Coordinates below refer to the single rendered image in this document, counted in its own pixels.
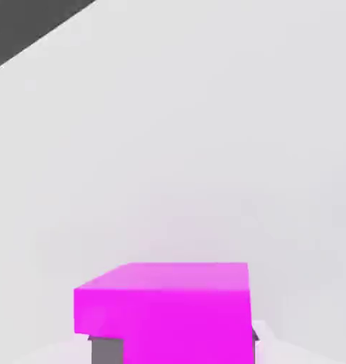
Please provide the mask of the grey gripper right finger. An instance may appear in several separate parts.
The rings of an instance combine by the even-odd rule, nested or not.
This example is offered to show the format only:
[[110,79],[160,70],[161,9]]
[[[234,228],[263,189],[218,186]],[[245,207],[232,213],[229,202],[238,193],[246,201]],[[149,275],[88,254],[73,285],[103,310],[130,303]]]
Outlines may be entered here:
[[256,364],[312,364],[307,352],[275,337],[265,321],[254,320],[253,329],[259,337],[255,344]]

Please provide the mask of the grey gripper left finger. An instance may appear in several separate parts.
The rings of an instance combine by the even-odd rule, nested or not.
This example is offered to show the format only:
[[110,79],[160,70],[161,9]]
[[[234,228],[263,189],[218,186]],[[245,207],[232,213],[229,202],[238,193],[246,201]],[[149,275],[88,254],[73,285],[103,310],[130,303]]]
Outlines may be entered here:
[[123,342],[77,337],[29,353],[18,364],[123,364]]

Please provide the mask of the small magenta cube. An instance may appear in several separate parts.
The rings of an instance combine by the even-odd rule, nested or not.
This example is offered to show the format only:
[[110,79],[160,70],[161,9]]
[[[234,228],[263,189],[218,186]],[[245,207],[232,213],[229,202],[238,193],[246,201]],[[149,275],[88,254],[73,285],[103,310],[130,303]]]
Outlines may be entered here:
[[128,263],[77,287],[74,329],[123,342],[123,364],[254,364],[243,262]]

